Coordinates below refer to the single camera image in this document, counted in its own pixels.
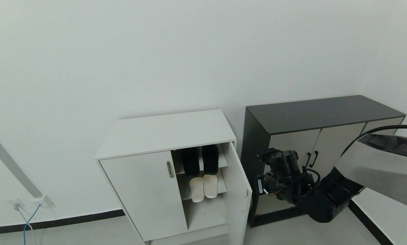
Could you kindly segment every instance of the cabinet top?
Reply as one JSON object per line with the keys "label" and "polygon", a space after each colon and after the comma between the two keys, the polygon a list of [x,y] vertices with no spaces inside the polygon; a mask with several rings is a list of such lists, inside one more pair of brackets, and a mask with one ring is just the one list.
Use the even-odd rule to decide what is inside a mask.
{"label": "cabinet top", "polygon": [[236,141],[222,110],[122,119],[96,154],[97,160]]}
{"label": "cabinet top", "polygon": [[269,134],[406,116],[367,97],[344,96],[246,107]]}

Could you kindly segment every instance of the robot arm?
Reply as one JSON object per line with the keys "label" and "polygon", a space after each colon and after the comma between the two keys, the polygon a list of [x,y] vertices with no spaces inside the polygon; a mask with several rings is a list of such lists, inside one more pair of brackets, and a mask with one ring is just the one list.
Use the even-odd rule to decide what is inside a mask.
{"label": "robot arm", "polygon": [[[295,151],[264,150],[261,161],[272,170],[256,178],[256,189],[293,203],[322,223],[330,222],[365,187],[407,205],[407,138],[370,134],[389,128],[407,126],[380,127],[360,135],[322,180],[306,166],[300,171]],[[316,181],[310,172],[317,175]]]}

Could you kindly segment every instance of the cabinet door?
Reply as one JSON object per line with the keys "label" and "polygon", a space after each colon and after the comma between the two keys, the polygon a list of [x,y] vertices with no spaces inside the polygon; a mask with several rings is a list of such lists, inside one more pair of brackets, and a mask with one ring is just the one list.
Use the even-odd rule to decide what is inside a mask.
{"label": "cabinet door", "polygon": [[144,241],[187,232],[169,151],[101,160],[100,164]]}
{"label": "cabinet door", "polygon": [[329,174],[341,156],[341,153],[348,144],[358,137],[364,127],[362,124],[349,124],[338,127],[324,128],[318,135],[315,143],[314,151],[310,160],[310,164],[314,162],[316,157],[315,152],[318,152],[317,160],[312,169],[317,171],[321,178]]}
{"label": "cabinet door", "polygon": [[[299,155],[297,163],[299,163],[299,166],[304,166],[308,160],[308,152],[312,154],[319,133],[320,129],[272,135],[268,147],[280,150],[295,150]],[[266,165],[263,174],[268,171],[270,171],[270,166]]]}
{"label": "cabinet door", "polygon": [[229,244],[242,245],[252,198],[252,188],[242,169],[233,143],[224,144],[223,148],[228,162],[228,167],[221,170],[226,185],[226,193],[223,194],[223,199],[226,207]]}
{"label": "cabinet door", "polygon": [[[369,121],[367,125],[365,126],[364,130],[362,133],[367,132],[368,130],[372,130],[373,128],[376,127],[382,127],[382,126],[389,126],[389,125],[400,125],[401,122],[403,121],[402,117],[399,118],[392,118],[392,119],[385,119],[385,120],[380,120],[380,121]],[[396,130],[382,130],[375,132],[375,134],[386,134],[386,135],[393,135]]]}

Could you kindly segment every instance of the wall outlet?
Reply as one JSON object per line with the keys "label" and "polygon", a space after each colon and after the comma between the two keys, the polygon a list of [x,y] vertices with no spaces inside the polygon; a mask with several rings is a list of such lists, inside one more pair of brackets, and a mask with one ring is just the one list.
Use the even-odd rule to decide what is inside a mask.
{"label": "wall outlet", "polygon": [[12,208],[14,208],[15,203],[19,203],[21,207],[25,206],[23,204],[23,202],[21,202],[20,199],[18,199],[18,198],[8,198],[8,199],[5,199],[5,200],[6,200],[6,202],[8,202],[11,205]]}
{"label": "wall outlet", "polygon": [[52,208],[55,206],[50,198],[46,195],[43,195],[43,197],[41,198],[32,200],[32,203],[34,203],[35,206],[41,205],[42,208]]}

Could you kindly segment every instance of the metal handle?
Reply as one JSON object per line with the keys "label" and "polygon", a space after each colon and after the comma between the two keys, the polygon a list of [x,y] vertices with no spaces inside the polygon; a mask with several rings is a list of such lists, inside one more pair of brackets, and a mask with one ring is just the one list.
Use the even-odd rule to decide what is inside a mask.
{"label": "metal handle", "polygon": [[172,165],[170,161],[167,161],[167,170],[169,171],[170,178],[173,178]]}
{"label": "metal handle", "polygon": [[315,164],[315,161],[317,160],[317,157],[318,157],[318,151],[315,151],[314,153],[315,153],[314,162],[313,162],[311,165],[309,165],[309,167],[313,167],[313,166],[314,166],[314,164]]}
{"label": "metal handle", "polygon": [[306,161],[305,168],[308,167],[309,160],[311,159],[311,153],[308,152],[308,161]]}

